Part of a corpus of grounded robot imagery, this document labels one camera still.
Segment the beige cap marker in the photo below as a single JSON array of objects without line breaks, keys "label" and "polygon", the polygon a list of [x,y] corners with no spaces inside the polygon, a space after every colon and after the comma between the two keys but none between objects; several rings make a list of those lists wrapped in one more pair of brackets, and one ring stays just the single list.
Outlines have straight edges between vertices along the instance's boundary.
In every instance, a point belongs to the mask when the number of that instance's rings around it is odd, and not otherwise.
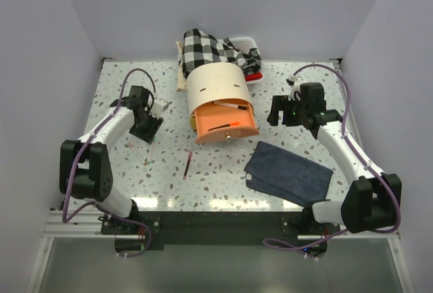
[{"label": "beige cap marker", "polygon": [[127,143],[128,148],[136,155],[136,157],[140,160],[142,165],[147,164],[147,160],[139,153],[139,151],[134,147],[134,145],[130,142]]}]

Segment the orange black highlighter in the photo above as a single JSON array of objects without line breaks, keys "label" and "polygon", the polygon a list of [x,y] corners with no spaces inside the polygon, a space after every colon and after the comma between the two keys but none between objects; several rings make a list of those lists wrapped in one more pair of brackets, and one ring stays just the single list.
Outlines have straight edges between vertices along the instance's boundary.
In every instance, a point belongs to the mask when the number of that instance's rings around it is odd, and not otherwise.
[{"label": "orange black highlighter", "polygon": [[210,128],[208,131],[214,131],[217,129],[224,129],[224,128],[228,128],[228,127],[236,127],[236,126],[240,126],[240,125],[241,125],[240,122],[232,122],[232,123],[228,123],[228,124],[224,124],[224,125]]}]

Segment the yellow drawer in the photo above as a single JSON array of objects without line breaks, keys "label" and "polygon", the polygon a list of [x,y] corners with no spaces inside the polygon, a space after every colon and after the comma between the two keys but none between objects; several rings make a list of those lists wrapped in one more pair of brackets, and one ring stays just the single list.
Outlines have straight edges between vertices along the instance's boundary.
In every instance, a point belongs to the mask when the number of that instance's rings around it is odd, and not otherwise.
[{"label": "yellow drawer", "polygon": [[190,127],[191,129],[196,132],[197,131],[197,126],[196,126],[196,120],[194,118],[190,118],[189,119],[189,123],[190,123]]}]

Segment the green cap marker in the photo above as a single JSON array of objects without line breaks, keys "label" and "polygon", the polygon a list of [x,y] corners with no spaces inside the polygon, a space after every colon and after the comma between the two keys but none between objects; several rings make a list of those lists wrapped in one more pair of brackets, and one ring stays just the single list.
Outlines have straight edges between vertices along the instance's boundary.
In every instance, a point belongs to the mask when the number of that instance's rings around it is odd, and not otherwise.
[{"label": "green cap marker", "polygon": [[148,150],[148,155],[147,155],[147,158],[145,160],[145,164],[146,165],[149,165],[149,164],[152,163],[152,155],[154,153],[155,144],[156,144],[156,140],[154,139],[152,141],[152,143],[150,144],[150,147],[149,147],[149,150]]}]

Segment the blue cap marker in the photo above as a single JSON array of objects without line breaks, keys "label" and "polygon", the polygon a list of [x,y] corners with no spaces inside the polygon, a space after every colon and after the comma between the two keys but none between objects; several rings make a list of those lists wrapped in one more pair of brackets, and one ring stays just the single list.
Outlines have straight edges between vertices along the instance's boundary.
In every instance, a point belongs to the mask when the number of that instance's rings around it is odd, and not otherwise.
[{"label": "blue cap marker", "polygon": [[248,109],[247,106],[242,106],[242,105],[238,105],[238,104],[231,104],[231,103],[221,102],[221,101],[212,101],[212,104],[218,105],[218,106],[224,106],[227,108],[238,109],[238,110],[247,110]]}]

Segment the beige round drawer organizer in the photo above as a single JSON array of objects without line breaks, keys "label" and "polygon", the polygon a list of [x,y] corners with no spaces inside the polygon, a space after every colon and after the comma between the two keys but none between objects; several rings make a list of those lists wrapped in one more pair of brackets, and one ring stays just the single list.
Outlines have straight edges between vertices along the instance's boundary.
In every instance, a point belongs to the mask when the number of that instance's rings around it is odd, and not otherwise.
[{"label": "beige round drawer organizer", "polygon": [[187,104],[190,114],[200,106],[223,99],[240,99],[252,103],[244,73],[229,62],[205,64],[187,77]]}]

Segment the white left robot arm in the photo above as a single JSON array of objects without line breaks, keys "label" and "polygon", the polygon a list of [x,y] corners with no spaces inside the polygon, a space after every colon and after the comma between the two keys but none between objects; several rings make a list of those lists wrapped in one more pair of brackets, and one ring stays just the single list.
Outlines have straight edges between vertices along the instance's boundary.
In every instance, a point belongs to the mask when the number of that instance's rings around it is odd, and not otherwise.
[{"label": "white left robot arm", "polygon": [[151,144],[168,106],[149,89],[132,86],[127,96],[110,104],[106,115],[89,132],[63,142],[59,180],[64,194],[63,222],[77,214],[68,214],[70,199],[74,198],[85,201],[77,210],[93,205],[116,218],[117,227],[124,233],[139,229],[137,205],[115,187],[109,153],[125,133]]}]

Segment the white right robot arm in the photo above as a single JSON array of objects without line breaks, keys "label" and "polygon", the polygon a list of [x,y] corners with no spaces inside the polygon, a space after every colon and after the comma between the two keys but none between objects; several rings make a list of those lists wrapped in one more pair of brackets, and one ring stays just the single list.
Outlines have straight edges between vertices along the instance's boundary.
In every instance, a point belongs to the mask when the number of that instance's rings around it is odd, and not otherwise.
[{"label": "white right robot arm", "polygon": [[275,95],[267,117],[275,127],[303,126],[332,155],[350,185],[342,201],[321,200],[301,218],[302,228],[316,234],[326,223],[351,233],[388,231],[399,226],[402,183],[371,161],[347,132],[337,110],[327,108],[321,83],[296,85],[289,95]]}]

